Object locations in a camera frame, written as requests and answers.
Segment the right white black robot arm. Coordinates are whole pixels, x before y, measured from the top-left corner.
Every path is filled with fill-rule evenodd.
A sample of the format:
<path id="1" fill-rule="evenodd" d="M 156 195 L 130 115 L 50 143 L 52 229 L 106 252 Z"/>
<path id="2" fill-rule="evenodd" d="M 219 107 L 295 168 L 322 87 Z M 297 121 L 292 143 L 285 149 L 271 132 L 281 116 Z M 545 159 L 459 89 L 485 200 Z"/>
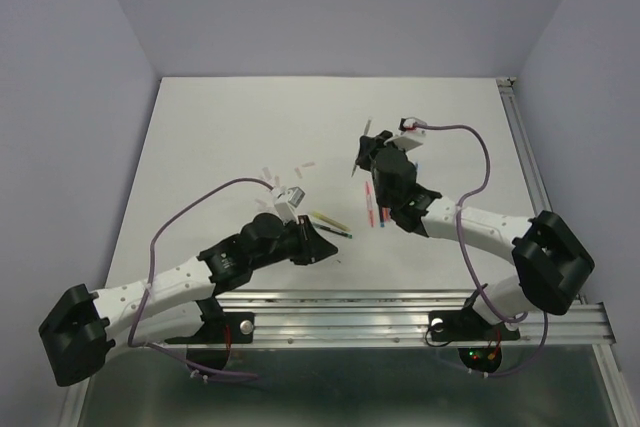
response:
<path id="1" fill-rule="evenodd" d="M 422 145 L 420 135 L 414 129 L 360 137 L 355 164 L 370 173 L 377 203 L 408 233 L 456 241 L 463 254 L 479 249 L 516 270 L 493 285 L 474 277 L 474 293 L 443 325 L 482 337 L 495 325 L 516 323 L 530 312 L 566 314 L 595 262 L 562 217 L 548 210 L 535 217 L 502 215 L 421 186 L 408 157 Z"/>

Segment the pink pen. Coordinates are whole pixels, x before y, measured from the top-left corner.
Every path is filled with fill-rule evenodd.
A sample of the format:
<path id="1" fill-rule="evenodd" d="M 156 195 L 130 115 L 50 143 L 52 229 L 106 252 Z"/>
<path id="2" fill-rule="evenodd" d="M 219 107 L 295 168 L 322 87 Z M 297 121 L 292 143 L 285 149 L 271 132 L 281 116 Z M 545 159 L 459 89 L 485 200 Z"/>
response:
<path id="1" fill-rule="evenodd" d="M 373 207 L 373 198 L 372 198 L 371 186 L 369 184 L 369 181 L 365 181 L 364 192 L 365 192 L 365 199 L 366 199 L 368 222 L 369 222 L 370 227 L 374 228 L 376 226 L 376 220 L 375 220 L 375 211 L 374 211 L 374 207 Z"/>

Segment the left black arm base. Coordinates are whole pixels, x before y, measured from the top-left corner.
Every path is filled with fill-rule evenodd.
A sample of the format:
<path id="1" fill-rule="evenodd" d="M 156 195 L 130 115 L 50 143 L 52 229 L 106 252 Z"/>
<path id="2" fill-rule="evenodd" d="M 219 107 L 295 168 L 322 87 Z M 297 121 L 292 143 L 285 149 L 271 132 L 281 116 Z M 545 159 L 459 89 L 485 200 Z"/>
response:
<path id="1" fill-rule="evenodd" d="M 191 374 L 203 381 L 241 381 L 249 377 L 242 373 L 239 378 L 220 374 L 231 360 L 234 346 L 249 345 L 254 340 L 255 314 L 251 311 L 225 312 L 216 298 L 197 301 L 200 309 L 200 325 L 192 334 L 168 338 L 171 346 L 184 346 L 186 360 L 201 365 L 195 368 L 188 364 Z"/>

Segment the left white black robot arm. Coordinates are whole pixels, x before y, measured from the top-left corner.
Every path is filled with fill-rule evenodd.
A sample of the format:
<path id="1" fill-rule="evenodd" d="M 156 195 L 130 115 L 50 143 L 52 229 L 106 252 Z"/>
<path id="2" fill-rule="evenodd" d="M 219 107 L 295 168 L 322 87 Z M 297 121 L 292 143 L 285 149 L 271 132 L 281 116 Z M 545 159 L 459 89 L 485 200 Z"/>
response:
<path id="1" fill-rule="evenodd" d="M 68 288 L 38 328 L 55 382 L 69 387 L 95 375 L 127 349 L 166 354 L 204 379 L 242 382 L 252 374 L 195 363 L 172 343 L 249 343 L 240 325 L 251 313 L 226 314 L 217 298 L 247 284 L 253 273 L 282 261 L 306 266 L 336 255 L 308 216 L 282 221 L 261 213 L 214 246 L 167 271 L 127 285 Z"/>

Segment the yellow pen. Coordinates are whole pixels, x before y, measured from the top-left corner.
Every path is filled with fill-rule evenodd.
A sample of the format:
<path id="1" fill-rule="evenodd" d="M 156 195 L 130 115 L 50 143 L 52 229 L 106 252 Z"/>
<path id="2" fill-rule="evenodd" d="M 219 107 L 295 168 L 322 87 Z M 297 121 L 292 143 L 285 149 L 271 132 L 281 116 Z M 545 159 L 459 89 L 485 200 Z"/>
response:
<path id="1" fill-rule="evenodd" d="M 341 230 L 344 230 L 344 231 L 347 231 L 347 232 L 350 231 L 350 228 L 348 226 L 346 226 L 345 224 L 343 224 L 343 223 L 341 223 L 341 222 L 339 222 L 339 221 L 337 221 L 335 219 L 332 219 L 332 218 L 330 218 L 330 217 L 328 217 L 328 216 L 326 216 L 326 215 L 324 215 L 322 213 L 319 213 L 319 212 L 316 212 L 316 211 L 312 211 L 310 213 L 310 215 L 313 216 L 315 219 L 320 220 L 322 222 L 325 222 L 325 223 L 327 223 L 327 224 L 329 224 L 329 225 L 331 225 L 331 226 L 333 226 L 333 227 L 335 227 L 337 229 L 341 229 Z"/>

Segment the green black pen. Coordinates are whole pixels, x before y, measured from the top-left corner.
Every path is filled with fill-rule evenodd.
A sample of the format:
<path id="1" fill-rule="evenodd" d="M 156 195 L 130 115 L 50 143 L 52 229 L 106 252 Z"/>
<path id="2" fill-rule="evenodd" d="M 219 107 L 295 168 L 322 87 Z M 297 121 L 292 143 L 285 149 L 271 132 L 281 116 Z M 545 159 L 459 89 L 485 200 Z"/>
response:
<path id="1" fill-rule="evenodd" d="M 314 224 L 314 226 L 319 230 L 331 233 L 333 235 L 337 235 L 337 236 L 344 237 L 344 238 L 347 238 L 347 239 L 352 239 L 353 238 L 352 234 L 350 234 L 348 232 L 345 232 L 345 231 L 342 231 L 342 230 L 339 230 L 339 229 L 335 229 L 335 228 L 324 226 L 324 225 L 320 225 L 320 224 Z"/>

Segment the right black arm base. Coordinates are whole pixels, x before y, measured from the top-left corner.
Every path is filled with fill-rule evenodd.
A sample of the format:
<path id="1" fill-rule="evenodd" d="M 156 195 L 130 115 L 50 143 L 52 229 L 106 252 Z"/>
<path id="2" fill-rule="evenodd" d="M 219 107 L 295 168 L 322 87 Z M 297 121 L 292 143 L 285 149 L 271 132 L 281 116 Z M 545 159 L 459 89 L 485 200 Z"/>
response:
<path id="1" fill-rule="evenodd" d="M 425 344 L 432 348 L 472 343 L 471 347 L 458 347 L 458 356 L 467 369 L 482 374 L 495 374 L 502 363 L 502 343 L 520 338 L 517 328 L 509 328 L 502 321 L 489 324 L 472 309 L 470 302 L 460 310 L 431 311 L 424 334 Z"/>

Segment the grey white slim pen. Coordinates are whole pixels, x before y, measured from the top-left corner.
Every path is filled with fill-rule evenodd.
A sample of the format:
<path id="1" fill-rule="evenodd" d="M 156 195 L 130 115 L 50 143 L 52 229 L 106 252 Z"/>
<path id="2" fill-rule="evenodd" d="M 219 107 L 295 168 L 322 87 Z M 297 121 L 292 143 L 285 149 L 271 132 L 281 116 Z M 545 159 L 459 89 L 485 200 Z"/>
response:
<path id="1" fill-rule="evenodd" d="M 361 134 L 361 136 L 359 137 L 358 140 L 358 150 L 354 159 L 354 163 L 353 163 L 353 167 L 351 170 L 351 176 L 354 176 L 357 169 L 359 168 L 359 163 L 361 160 L 361 157 L 363 156 L 363 152 L 365 151 L 365 147 L 367 146 L 367 139 L 369 138 L 369 131 L 371 128 L 371 124 L 372 124 L 372 120 L 373 118 L 371 116 L 369 116 L 366 120 L 364 129 L 363 129 L 363 133 Z"/>

